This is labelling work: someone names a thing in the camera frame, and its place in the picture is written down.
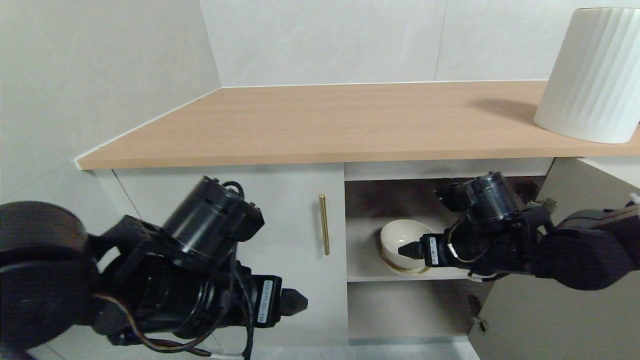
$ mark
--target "gold handle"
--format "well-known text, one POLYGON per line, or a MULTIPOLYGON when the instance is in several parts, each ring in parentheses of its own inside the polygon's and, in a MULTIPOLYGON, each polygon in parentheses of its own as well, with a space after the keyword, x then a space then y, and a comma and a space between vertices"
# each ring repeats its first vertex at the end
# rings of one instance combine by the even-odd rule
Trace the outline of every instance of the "gold handle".
POLYGON ((320 200, 320 219, 322 220, 322 235, 324 239, 324 254, 329 255, 331 250, 329 249, 329 225, 326 221, 326 196, 320 194, 318 197, 320 200))

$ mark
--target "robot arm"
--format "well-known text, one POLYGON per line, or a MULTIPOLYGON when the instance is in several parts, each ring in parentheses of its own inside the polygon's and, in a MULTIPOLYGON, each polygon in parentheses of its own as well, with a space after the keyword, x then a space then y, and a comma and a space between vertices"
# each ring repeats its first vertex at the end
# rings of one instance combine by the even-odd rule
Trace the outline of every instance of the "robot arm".
POLYGON ((485 281, 505 274, 600 290, 640 268, 640 209, 579 211, 553 226, 548 206, 518 209, 499 172, 436 190, 462 213, 444 234, 425 234, 399 253, 427 266, 455 266, 485 281))
POLYGON ((78 324, 114 345, 208 357, 196 346, 213 330, 243 326, 248 359, 255 327, 307 308, 280 277, 254 275, 236 260, 237 244, 264 220, 235 182, 204 177, 164 226, 125 216, 101 236, 43 202, 5 204, 0 215, 3 351, 35 347, 78 324), (120 255, 99 274, 96 263, 114 247, 120 255), (152 332, 192 340, 150 339, 152 332))

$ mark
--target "white tile wall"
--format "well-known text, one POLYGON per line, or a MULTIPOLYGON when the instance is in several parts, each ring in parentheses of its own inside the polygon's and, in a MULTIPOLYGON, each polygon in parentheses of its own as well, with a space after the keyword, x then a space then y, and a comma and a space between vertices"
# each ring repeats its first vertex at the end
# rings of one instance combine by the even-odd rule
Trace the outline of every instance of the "white tile wall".
POLYGON ((432 81, 439 0, 201 0, 223 86, 432 81))
POLYGON ((577 8, 638 0, 450 0, 436 79, 548 79, 577 8))
POLYGON ((87 231, 100 234, 122 217, 91 172, 72 163, 48 173, 2 202, 39 200, 60 205, 82 220, 87 231))
POLYGON ((1 196, 219 87, 197 0, 0 1, 1 196))

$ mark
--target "white lamp shade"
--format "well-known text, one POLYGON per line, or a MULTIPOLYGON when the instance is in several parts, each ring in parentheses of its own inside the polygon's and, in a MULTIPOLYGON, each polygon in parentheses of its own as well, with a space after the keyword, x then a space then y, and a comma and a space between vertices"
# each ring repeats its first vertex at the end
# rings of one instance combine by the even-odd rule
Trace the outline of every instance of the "white lamp shade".
POLYGON ((624 143, 639 121, 640 9, 576 10, 534 122, 572 138, 624 143))

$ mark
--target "white cabinet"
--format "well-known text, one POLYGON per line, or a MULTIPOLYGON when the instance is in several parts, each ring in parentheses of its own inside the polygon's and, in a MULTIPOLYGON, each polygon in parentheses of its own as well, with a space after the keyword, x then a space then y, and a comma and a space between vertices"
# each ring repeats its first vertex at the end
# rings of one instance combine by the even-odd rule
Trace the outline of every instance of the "white cabinet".
MULTIPOLYGON (((142 219, 162 224, 203 175, 242 184, 266 225, 239 246, 254 274, 282 277, 308 298, 308 309, 256 329, 255 346, 345 345, 347 280, 343 164, 116 170, 142 219), (326 196, 330 255, 324 254, 318 196, 326 196)), ((244 328, 214 333, 223 348, 243 348, 244 328)))
MULTIPOLYGON (((506 168, 513 181, 540 184, 547 160, 492 160, 469 167, 459 161, 428 162, 420 171, 395 171, 407 164, 258 165, 242 167, 116 170, 136 211, 162 224, 203 176, 239 181, 248 201, 266 221, 254 239, 239 247, 239 259, 256 274, 275 274, 284 287, 309 299, 308 309, 257 330, 256 347, 326 346, 413 342, 469 334, 481 359, 624 358, 634 346, 640 314, 640 272, 602 291, 571 290, 554 280, 509 275, 492 284, 466 280, 466 271, 434 268, 412 278, 390 271, 376 250, 376 232, 396 218, 414 218, 435 231, 456 214, 433 196, 449 176, 471 176, 506 168), (345 181, 345 166, 348 179, 345 181), (327 198, 331 254, 323 249, 318 196, 327 198), (484 304, 489 330, 473 323, 467 295, 484 304)), ((553 220, 580 209, 619 208, 635 182, 634 159, 558 158, 539 199, 558 203, 553 220)), ((221 347, 242 349, 242 328, 214 333, 221 347)))
MULTIPOLYGON (((635 181, 639 159, 613 161, 558 158, 539 198, 558 203, 557 224, 582 209, 621 208, 635 181)), ((478 356, 489 359, 636 359, 640 347, 640 272, 600 291, 578 291, 551 279, 509 275, 497 281, 480 313, 488 323, 469 334, 478 356)))

